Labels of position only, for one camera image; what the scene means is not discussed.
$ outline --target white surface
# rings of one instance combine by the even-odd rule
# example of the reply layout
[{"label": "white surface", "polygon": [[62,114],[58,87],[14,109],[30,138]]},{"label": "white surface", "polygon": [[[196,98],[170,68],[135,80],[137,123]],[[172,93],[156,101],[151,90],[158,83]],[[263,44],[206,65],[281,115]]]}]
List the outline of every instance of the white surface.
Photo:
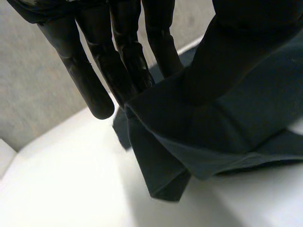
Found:
[{"label": "white surface", "polygon": [[0,139],[0,179],[16,156],[16,152],[6,142]]},{"label": "white surface", "polygon": [[296,122],[294,122],[293,124],[291,124],[288,127],[288,130],[303,136],[303,117],[297,120]]},{"label": "white surface", "polygon": [[0,183],[0,227],[302,227],[303,165],[149,197],[133,151],[88,109],[25,147]]}]

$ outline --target dark blue cloth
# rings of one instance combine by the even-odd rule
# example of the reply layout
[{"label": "dark blue cloth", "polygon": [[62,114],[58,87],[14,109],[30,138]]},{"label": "dark blue cloth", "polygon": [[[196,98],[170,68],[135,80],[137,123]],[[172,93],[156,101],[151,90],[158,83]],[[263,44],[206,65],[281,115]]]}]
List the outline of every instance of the dark blue cloth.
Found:
[{"label": "dark blue cloth", "polygon": [[205,180],[303,159],[303,137],[286,129],[303,116],[302,33],[208,105],[190,105],[182,80],[166,79],[126,105],[129,139],[152,197],[178,201],[190,174]]}]

